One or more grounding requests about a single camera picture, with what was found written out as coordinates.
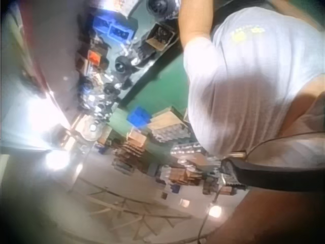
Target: bright light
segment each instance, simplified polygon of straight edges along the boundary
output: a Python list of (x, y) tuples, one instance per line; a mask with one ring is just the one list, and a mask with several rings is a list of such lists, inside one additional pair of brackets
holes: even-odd
[(67, 151), (55, 150), (46, 154), (46, 165), (51, 170), (63, 169), (69, 164), (70, 155)]
[(66, 144), (64, 145), (64, 149), (70, 151), (75, 143), (76, 143), (76, 139), (70, 136)]
[(209, 215), (215, 218), (220, 217), (221, 213), (222, 213), (222, 209), (220, 206), (217, 205), (212, 206), (209, 210)]
[(95, 131), (96, 129), (97, 129), (97, 126), (94, 124), (90, 126), (90, 131)]
[(38, 132), (48, 131), (57, 124), (62, 124), (64, 127), (70, 126), (50, 98), (29, 100), (28, 122), (31, 129)]
[(189, 206), (189, 201), (186, 199), (181, 199), (179, 205), (181, 205), (182, 207), (188, 207)]
[(95, 101), (95, 96), (94, 95), (89, 95), (88, 100), (93, 102)]
[(77, 166), (76, 173), (77, 173), (77, 174), (80, 174), (82, 168), (83, 168), (83, 166), (82, 166), (82, 164), (80, 163), (80, 164)]

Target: person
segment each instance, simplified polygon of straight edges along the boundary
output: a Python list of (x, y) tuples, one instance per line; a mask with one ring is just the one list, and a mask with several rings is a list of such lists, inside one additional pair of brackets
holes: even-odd
[[(272, 138), (324, 132), (322, 27), (288, 1), (271, 6), (243, 8), (212, 26), (213, 0), (181, 2), (189, 121), (220, 158)], [(319, 230), (306, 227), (324, 224), (324, 204), (322, 193), (252, 189), (208, 243), (302, 243)]]

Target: ceiling light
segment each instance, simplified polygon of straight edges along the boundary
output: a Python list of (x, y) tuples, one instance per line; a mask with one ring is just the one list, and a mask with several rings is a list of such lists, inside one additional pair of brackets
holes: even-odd
[(57, 124), (68, 126), (62, 116), (50, 99), (31, 99), (28, 102), (28, 122), (34, 131), (42, 133)]
[(209, 215), (215, 218), (220, 217), (221, 213), (222, 213), (222, 209), (220, 206), (217, 205), (212, 206), (209, 210)]
[(70, 154), (67, 151), (54, 150), (46, 154), (46, 165), (51, 170), (63, 169), (69, 164)]

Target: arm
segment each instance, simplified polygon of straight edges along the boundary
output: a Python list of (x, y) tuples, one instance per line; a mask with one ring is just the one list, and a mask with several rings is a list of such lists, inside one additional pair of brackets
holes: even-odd
[(183, 48), (195, 37), (210, 38), (213, 0), (183, 0), (178, 24)]
[(252, 189), (207, 244), (315, 243), (323, 205), (323, 194)]

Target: electronic equipment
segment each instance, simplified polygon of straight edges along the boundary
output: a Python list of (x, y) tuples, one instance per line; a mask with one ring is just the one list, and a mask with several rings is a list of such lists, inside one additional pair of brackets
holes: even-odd
[(122, 21), (116, 13), (110, 12), (96, 15), (92, 28), (100, 38), (110, 38), (122, 44), (131, 41), (136, 33), (127, 21)]
[(157, 21), (178, 17), (181, 0), (147, 0), (147, 10)]

